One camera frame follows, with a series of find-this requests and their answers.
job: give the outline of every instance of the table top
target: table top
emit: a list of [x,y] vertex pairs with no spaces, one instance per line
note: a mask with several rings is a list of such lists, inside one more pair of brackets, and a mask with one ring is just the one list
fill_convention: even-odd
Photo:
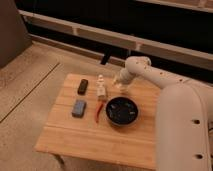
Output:
[[[36,151],[73,156],[146,169],[155,169],[155,110],[159,89],[152,83],[135,79],[127,93],[112,86],[113,78],[104,78],[108,100],[123,96],[138,106],[138,118],[128,126],[109,123],[105,106],[94,120],[97,106],[97,76],[69,74],[49,113],[35,146]],[[85,96],[77,94],[81,79],[88,79]],[[76,99],[87,102],[83,118],[71,111]]]

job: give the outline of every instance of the concrete floor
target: concrete floor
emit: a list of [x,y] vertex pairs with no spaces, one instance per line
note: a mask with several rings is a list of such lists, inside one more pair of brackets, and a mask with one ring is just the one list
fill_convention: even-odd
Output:
[[[34,146],[66,75],[101,73],[105,76],[113,76],[120,70],[118,66],[112,64],[102,66],[97,60],[43,44],[35,43],[33,46],[51,51],[48,58],[57,59],[60,64],[0,123],[0,170],[2,171],[62,170],[52,155],[38,153],[34,150]],[[66,163],[65,170],[70,171],[142,171],[137,168],[72,157],[63,158]]]

